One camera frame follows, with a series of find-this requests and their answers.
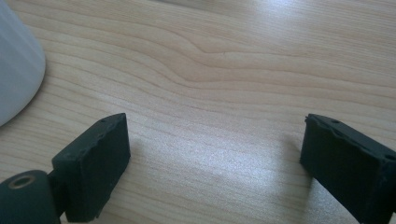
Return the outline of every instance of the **white cup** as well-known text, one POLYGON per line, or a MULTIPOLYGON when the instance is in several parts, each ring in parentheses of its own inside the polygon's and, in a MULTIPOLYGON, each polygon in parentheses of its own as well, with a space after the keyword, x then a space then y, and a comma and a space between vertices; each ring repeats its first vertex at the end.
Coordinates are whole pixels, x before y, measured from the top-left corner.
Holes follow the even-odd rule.
POLYGON ((40 44, 6 2, 0 0, 0 126, 32 100, 45 69, 40 44))

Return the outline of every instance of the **white object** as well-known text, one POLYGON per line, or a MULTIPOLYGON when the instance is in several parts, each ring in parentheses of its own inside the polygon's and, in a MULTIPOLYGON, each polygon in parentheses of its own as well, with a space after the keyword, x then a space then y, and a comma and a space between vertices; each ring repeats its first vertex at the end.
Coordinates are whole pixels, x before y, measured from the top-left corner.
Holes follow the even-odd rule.
POLYGON ((32 100, 45 67, 44 51, 38 41, 0 0, 0 126, 32 100))

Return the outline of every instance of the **wood grain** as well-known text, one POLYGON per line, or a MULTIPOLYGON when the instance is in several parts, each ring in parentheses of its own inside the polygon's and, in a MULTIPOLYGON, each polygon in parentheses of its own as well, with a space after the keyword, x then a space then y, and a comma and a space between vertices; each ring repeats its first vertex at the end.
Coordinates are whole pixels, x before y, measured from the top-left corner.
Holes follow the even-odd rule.
POLYGON ((125 112, 133 157, 93 223, 357 223, 299 164, 304 116, 395 148, 393 1, 7 2, 47 72, 0 128, 0 181, 125 112))

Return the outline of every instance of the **wood grain pattern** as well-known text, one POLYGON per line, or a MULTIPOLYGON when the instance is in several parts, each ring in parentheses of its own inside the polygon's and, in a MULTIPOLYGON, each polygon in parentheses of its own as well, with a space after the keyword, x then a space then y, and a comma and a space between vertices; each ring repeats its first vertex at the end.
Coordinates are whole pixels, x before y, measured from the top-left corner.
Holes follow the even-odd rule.
POLYGON ((93 223, 356 223, 298 162, 304 116, 396 146, 393 1, 7 2, 48 64, 0 128, 0 180, 127 114, 133 158, 93 223))

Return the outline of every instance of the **table surface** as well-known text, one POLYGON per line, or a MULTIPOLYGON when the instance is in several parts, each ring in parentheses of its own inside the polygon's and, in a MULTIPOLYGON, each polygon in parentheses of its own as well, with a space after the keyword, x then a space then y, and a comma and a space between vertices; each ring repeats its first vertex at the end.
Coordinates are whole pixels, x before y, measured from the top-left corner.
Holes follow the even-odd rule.
POLYGON ((0 181, 124 112, 132 159, 93 223, 357 223, 299 163, 304 117, 396 146, 394 1, 7 2, 47 71, 0 128, 0 181))

